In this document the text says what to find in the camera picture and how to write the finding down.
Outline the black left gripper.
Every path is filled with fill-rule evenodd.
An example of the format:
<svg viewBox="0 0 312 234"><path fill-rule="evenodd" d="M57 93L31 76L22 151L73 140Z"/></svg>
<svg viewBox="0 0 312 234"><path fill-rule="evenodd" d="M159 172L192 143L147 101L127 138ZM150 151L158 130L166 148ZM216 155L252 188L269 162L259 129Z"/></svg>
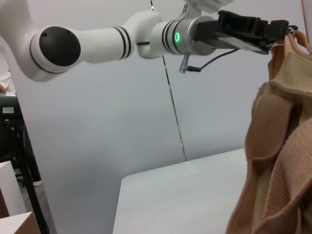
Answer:
<svg viewBox="0 0 312 234"><path fill-rule="evenodd" d="M264 38L267 27L267 39ZM296 25L287 20L267 21L257 17L247 17L230 11L219 11L218 19L199 22L196 25L196 41L215 49L241 49L258 54L268 54L271 42L284 39Z"/></svg>

